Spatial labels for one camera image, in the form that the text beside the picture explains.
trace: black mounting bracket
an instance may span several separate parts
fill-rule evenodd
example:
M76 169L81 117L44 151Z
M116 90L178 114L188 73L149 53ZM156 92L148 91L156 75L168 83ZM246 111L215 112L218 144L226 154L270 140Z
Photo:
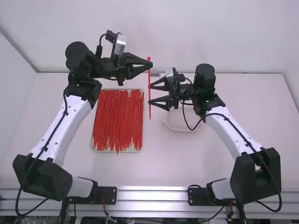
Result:
M96 192L96 197L93 199L89 197L66 197L70 204L103 204L113 205L116 204L117 188L116 187L99 187L93 188Z
M190 206L236 205L236 201L233 199L215 200L208 188L188 188L188 203Z
M93 182L93 189L89 197L66 197L62 201L59 224L64 223L66 217L66 210L70 204L104 204L114 205L117 200L117 188L116 187L99 187L98 183Z

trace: wire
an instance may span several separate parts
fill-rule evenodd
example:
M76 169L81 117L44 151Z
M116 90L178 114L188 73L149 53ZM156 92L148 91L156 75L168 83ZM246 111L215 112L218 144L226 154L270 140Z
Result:
M42 153L47 149L47 146L49 144L49 142L51 141L55 131L58 129L59 125L61 124L62 120L64 119L64 117L66 115L68 115L68 112L67 112L67 101L66 101L66 97L65 97L65 92L66 92L66 88L64 89L64 93L63 93L63 97L64 97L64 104L65 104L65 109L64 109L64 113L61 117L61 119L59 120L59 122L57 123L56 127L53 129L53 132L51 133L50 137L48 138L47 142L45 143L45 145L42 147L40 153L37 155L37 157L34 158L33 162L30 164L25 176L24 176L24 179L23 181L21 182L21 185L20 185L20 188L19 188L19 191L18 191L18 194L17 194L17 198L15 200L15 212L18 216L26 216L28 214L30 214L31 212L33 212L35 209L37 209L39 206L41 206L43 203L45 203L48 198L45 198L42 202L40 202L37 206L35 206L33 209L31 209L30 211L24 213L24 214L21 214L19 212L19 200L20 200L20 196L21 196L21 192L24 188L24 185L25 185L25 182L29 176L29 173L31 171L31 169L33 168L33 166L35 165L36 161L38 160L38 158L42 155Z
M193 106L193 104L184 103L184 102L182 102L182 101L180 101L180 103L183 104L183 105Z
M100 41L99 41L100 45L102 44L102 39L103 39L103 37L106 36L106 35L107 35L107 34L102 34L102 35L100 36Z
M131 218L129 221L127 221L126 223L123 224L129 224L134 218Z
M75 215L75 217L77 217L77 215L76 215L76 204L74 204L74 215Z
M197 124L194 126L194 128L190 128L190 126L188 125L188 122L187 122L187 120L186 120L185 111L184 111L184 105L185 105L185 101L183 101L183 107L182 107L182 111L183 111L183 116L184 116L185 123L186 123L186 125L187 125L187 127L188 127L188 129L189 129L190 131L194 131L194 130L197 128L197 126L199 125L199 123L202 121L202 119L200 119L200 120L197 122Z
M237 205L237 208L239 210L239 219L243 224L246 224L246 215L244 212L244 206L243 205Z
M189 78L185 77L185 79L188 80L190 82L190 84L193 84Z
M184 112L184 104L183 104L183 116L184 116L184 120L185 120L185 123L187 125L187 127L191 130L191 131L194 131L197 127L197 125L202 121L202 119L200 119L198 121L198 123L196 124L196 126L194 128L190 128L188 123L187 123L187 120L186 120L186 117L185 117L185 112ZM211 116L211 115L218 115L218 116L221 116L223 117L226 121L228 121L230 123L230 125L238 132L238 134L243 138L243 140L246 142L246 144L251 148L251 150L257 155L257 158L259 159L259 161L261 162L261 164L263 165L263 167L267 170L267 172L269 173L272 181L273 181L273 184L274 184L274 187L276 188L277 190L277 194L278 194L278 200L279 200L279 204L278 204L278 208L277 209L272 209L270 208L269 206L265 205L264 203L260 202L260 201L256 201L257 203L259 203L260 205L264 206L265 208L267 208L268 210L272 211L272 212L279 212L281 210L281 207L282 207L282 198L281 198L281 194L279 192L279 187L278 187L278 184L273 176L273 173L270 171L269 167L267 166L267 164L262 160L262 158L259 156L259 154L257 153L257 151L253 148L252 144L245 138L245 136L240 132L240 130L231 122L230 119L228 119L225 115L221 114L221 113L209 113L206 115L206 117L208 116Z
M192 185L190 185L190 186L188 187L188 189L191 188L191 187L202 188L201 186L199 186L199 185L197 185L197 184L192 184Z
M223 208L224 208L224 206L222 206L221 209L220 209L215 215L213 215L212 217L210 217L210 218L208 218L208 219L205 219L205 220L203 220L203 221L201 221L201 222L199 222L199 223L196 223L196 224L201 224L201 223L205 223L205 222L207 222L207 221L210 221L211 219L213 219L213 218L215 218L217 215L219 215L219 213L222 211Z

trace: white table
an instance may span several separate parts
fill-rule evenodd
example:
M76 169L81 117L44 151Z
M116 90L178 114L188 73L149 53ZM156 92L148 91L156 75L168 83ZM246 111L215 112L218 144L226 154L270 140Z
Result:
M193 80L194 74L186 76ZM218 74L216 77L216 93L227 104L234 118L255 140L265 148L276 148L281 156L282 187L285 192L283 214L273 215L260 205L251 203L245 206L247 216L282 218L287 212L288 218L298 218L299 115L283 76ZM116 82L101 80L101 83L103 89L119 88ZM147 84L147 75L144 74L126 81L125 88L142 88L147 99ZM37 76L1 167L0 195L14 198L19 184L12 169L12 161L17 154L28 154L42 137L62 103L62 91L66 85L66 73ZM151 93L152 98L166 95L166 92L154 90ZM145 103L142 151L119 155L96 153L90 150L95 111L92 110L78 129L63 167L72 175L94 179L99 185L123 189L118 194L118 203L114 207L110 206L114 215L171 217L176 214L178 217L210 217L218 210L217 207L190 207L184 192L190 184L205 186L207 182L231 175L234 161L211 128L206 126L199 133L171 131L161 122L161 116L165 113L162 109L152 107L152 120L149 120L148 104ZM156 194L159 192L166 199ZM272 207L277 206L276 197L267 199L267 202L274 203ZM21 208L32 207L27 201L22 203ZM0 215L13 214L13 209L13 200L4 201L0 204ZM49 210L47 215L57 215L60 203L49 201L41 209ZM93 212L99 214L101 206L78 205L77 210L77 215L91 216L95 215ZM37 210L35 213L42 214L42 211Z

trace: white wall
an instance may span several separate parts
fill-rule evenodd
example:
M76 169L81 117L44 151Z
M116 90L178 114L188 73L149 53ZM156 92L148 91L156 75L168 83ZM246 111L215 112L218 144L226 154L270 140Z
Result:
M0 34L0 166L35 77L36 72Z
M69 43L94 50L111 29L156 68L283 73L298 107L298 9L297 0L3 0L0 26L40 71L67 71Z

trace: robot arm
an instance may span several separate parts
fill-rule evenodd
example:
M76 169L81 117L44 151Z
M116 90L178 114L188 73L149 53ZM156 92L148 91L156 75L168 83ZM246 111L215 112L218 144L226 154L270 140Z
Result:
M189 204L205 205L204 202L208 201L209 204L224 205L226 199L233 199L243 205L276 194L281 204L278 152L274 148L263 148L234 120L225 103L214 92L214 71L213 66L200 64L196 68L194 82L188 80L190 84L182 84L185 76L175 68L168 68L164 77L150 85L151 89L168 92L167 96L150 100L150 105L169 111L172 107L178 109L181 102L184 111L185 101L191 100L194 112L213 128L235 160L230 179L208 183L204 191L194 189L199 192L195 200L201 198L202 201L196 204L193 200Z
M117 80L119 85L123 85L126 79L132 79L153 66L152 62L123 52L126 45L124 35L109 30L104 35L113 44L110 58L101 58L101 43L95 54L82 42L71 43L65 51L70 73L60 110L31 152L27 156L17 155L13 162L21 186L16 199L18 215L31 212L20 214L18 211L22 190L56 201L69 197L73 203L102 204L107 191L116 195L116 188L99 187L97 182L73 177L62 168L77 129L99 98L102 84L95 78ZM105 201L105 204L115 203L116 200L111 198Z

